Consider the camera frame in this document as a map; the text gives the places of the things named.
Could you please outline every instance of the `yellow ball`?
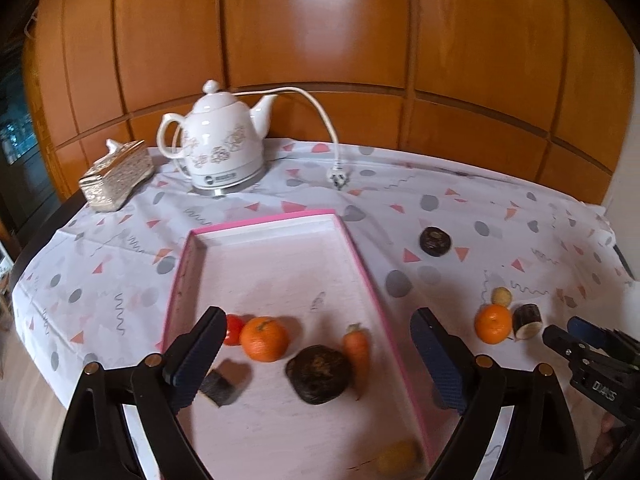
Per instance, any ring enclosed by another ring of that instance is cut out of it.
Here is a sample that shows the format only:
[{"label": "yellow ball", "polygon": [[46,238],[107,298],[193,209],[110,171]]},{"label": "yellow ball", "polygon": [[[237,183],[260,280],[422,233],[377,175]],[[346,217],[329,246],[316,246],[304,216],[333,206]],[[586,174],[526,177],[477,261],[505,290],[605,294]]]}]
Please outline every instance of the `yellow ball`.
[{"label": "yellow ball", "polygon": [[394,477],[414,468],[418,450],[413,440],[401,440],[385,448],[376,459],[376,468],[383,476]]},{"label": "yellow ball", "polygon": [[493,304],[509,306],[512,299],[513,297],[511,296],[511,291],[503,286],[494,288],[494,291],[491,293],[491,302]]}]

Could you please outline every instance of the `white teapot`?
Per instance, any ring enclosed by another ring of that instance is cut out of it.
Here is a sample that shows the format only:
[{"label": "white teapot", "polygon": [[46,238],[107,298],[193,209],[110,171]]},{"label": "white teapot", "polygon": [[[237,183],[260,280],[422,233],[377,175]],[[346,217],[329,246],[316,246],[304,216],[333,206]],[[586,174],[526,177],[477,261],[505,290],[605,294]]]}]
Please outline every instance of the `white teapot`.
[{"label": "white teapot", "polygon": [[[164,114],[156,140],[167,158],[180,158],[194,187],[215,189],[234,186],[258,173],[263,165],[262,140],[269,131],[271,105],[275,94],[265,95],[249,108],[220,86],[207,81],[206,94],[191,111]],[[182,128],[182,147],[175,152],[164,143],[164,132],[171,122]]]}]

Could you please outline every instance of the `pink tray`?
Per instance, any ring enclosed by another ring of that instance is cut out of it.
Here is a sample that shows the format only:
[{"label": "pink tray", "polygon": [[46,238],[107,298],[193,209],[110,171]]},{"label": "pink tray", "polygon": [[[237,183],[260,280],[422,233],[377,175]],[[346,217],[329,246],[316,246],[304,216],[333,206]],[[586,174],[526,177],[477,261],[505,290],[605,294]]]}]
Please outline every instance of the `pink tray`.
[{"label": "pink tray", "polygon": [[[362,262],[333,210],[305,211],[191,231],[180,258],[164,327],[164,349],[209,305],[279,318],[292,338],[275,363],[223,346],[214,366],[248,384],[218,408],[203,394],[178,419],[211,475],[221,480],[375,478],[372,460],[405,438],[425,447],[424,425]],[[313,344],[340,348],[346,327],[370,331],[366,394],[350,390],[305,404],[284,375],[289,358]],[[427,464],[407,480],[424,478]]]}]

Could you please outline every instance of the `tablecloth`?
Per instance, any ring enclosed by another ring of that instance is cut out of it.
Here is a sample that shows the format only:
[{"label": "tablecloth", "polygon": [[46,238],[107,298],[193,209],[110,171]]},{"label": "tablecloth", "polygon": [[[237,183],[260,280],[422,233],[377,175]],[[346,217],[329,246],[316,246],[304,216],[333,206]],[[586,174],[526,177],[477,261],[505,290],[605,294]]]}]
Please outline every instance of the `tablecloth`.
[{"label": "tablecloth", "polygon": [[[430,432],[431,459],[458,418],[442,408],[408,337],[416,308],[431,307],[449,333],[503,367],[551,363],[564,386],[566,363],[540,336],[496,346],[475,336],[473,318],[493,288],[509,288],[514,304],[536,303],[545,325],[565,326],[579,315],[634,332],[635,311],[620,305],[636,284],[613,250],[601,207],[489,170],[366,146],[342,147],[350,179],[336,190],[326,179],[332,145],[268,139],[265,146],[262,180],[217,199],[190,193],[190,183],[165,161],[123,209],[102,214],[85,207],[27,266],[14,291],[17,333],[65,406],[87,362],[122,367],[157,351],[190,229],[281,212],[333,208],[341,216],[394,327]],[[451,236],[449,253],[435,258],[420,249],[418,236],[428,226]],[[564,389],[588,458],[601,411]],[[508,419],[501,416],[478,478],[488,478]]]}]

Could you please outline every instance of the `teapot lid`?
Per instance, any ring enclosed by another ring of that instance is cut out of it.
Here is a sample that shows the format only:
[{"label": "teapot lid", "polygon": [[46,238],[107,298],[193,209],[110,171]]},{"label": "teapot lid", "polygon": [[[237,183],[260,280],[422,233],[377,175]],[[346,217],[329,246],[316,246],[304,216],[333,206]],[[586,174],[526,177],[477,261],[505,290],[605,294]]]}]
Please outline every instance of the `teapot lid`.
[{"label": "teapot lid", "polygon": [[217,81],[213,81],[213,79],[209,79],[204,83],[202,91],[206,95],[203,95],[203,97],[195,102],[191,113],[200,114],[203,112],[212,112],[213,110],[229,106],[237,101],[233,94],[229,92],[219,92],[219,89],[220,85]]}]

